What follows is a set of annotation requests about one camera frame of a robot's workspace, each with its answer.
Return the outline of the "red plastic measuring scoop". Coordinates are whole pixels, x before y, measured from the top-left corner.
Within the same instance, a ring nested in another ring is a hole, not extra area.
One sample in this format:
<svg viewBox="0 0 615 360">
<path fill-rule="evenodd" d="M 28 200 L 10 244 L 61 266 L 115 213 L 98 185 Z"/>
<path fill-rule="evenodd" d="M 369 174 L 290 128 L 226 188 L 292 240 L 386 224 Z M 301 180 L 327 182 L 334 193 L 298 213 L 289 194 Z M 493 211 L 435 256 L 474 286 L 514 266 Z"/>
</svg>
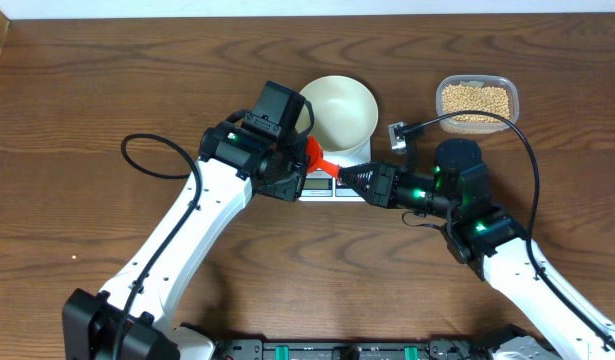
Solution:
<svg viewBox="0 0 615 360">
<path fill-rule="evenodd" d="M 322 170 L 333 178 L 339 177 L 340 167 L 324 159 L 324 151 L 318 141 L 311 135 L 308 136 L 306 155 L 309 157 L 307 173 L 311 174 Z"/>
</svg>

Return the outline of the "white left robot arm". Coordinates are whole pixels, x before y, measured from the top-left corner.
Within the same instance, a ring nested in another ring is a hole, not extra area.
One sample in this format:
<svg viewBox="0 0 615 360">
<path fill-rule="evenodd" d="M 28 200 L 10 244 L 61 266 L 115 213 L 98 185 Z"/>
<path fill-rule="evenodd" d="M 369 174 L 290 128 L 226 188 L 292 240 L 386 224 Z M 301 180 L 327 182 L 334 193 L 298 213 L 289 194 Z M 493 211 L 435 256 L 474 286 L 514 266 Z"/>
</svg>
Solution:
<svg viewBox="0 0 615 360">
<path fill-rule="evenodd" d="M 193 275 L 256 194 L 292 202 L 302 190 L 309 131 L 298 113 L 240 110 L 208 128 L 164 218 L 97 294 L 75 290 L 62 310 L 68 359 L 209 359 L 216 345 L 172 325 Z"/>
</svg>

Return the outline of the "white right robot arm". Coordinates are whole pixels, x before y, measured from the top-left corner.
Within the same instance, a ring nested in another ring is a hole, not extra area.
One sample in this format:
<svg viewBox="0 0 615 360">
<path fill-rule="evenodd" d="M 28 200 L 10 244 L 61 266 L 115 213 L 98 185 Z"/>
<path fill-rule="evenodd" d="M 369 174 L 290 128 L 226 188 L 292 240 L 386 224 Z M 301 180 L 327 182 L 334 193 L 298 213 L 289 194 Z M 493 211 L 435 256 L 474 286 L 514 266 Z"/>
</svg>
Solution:
<svg viewBox="0 0 615 360">
<path fill-rule="evenodd" d="M 460 264 L 507 297 L 564 359 L 615 359 L 615 326 L 549 263 L 528 230 L 492 200 L 476 142 L 437 146 L 434 173 L 384 162 L 340 170 L 366 203 L 445 219 L 439 230 Z"/>
</svg>

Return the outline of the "white digital kitchen scale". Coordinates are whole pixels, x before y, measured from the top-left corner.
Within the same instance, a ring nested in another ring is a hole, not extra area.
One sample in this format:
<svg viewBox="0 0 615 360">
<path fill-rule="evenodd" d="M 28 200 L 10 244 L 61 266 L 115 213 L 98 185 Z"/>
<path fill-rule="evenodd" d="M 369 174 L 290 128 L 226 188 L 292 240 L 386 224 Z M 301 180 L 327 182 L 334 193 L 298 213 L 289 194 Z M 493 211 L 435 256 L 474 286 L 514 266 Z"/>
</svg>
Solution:
<svg viewBox="0 0 615 360">
<path fill-rule="evenodd" d="M 347 155 L 324 152 L 324 159 L 341 168 L 368 163 L 371 160 L 371 142 L 367 140 Z M 363 199 L 351 188 L 322 170 L 307 174 L 299 200 L 304 202 L 363 202 Z"/>
</svg>

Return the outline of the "cream round bowl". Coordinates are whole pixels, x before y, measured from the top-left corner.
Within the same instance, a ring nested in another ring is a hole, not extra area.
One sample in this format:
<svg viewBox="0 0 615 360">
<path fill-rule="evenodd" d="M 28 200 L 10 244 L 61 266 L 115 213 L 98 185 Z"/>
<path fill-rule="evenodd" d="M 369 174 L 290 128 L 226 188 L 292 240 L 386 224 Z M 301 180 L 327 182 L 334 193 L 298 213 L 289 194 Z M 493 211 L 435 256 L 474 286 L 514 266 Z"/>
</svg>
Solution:
<svg viewBox="0 0 615 360">
<path fill-rule="evenodd" d="M 312 105 L 310 131 L 326 153 L 351 154 L 369 141 L 378 124 L 378 104 L 361 82 L 330 75 L 304 86 L 300 95 Z"/>
</svg>

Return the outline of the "clear plastic soybean container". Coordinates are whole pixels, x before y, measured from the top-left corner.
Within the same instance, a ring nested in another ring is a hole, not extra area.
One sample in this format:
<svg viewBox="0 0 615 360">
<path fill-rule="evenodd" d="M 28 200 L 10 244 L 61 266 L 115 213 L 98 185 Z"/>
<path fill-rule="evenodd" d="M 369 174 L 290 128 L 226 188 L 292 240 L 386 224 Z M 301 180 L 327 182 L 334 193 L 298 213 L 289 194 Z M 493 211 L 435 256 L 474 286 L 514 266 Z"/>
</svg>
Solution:
<svg viewBox="0 0 615 360">
<path fill-rule="evenodd" d="M 494 75 L 452 75 L 436 90 L 436 111 L 446 113 L 475 110 L 493 113 L 516 123 L 520 101 L 516 86 L 508 79 Z M 440 122 L 441 128 L 453 134 L 492 134 L 508 129 L 494 118 L 483 115 L 457 115 Z"/>
</svg>

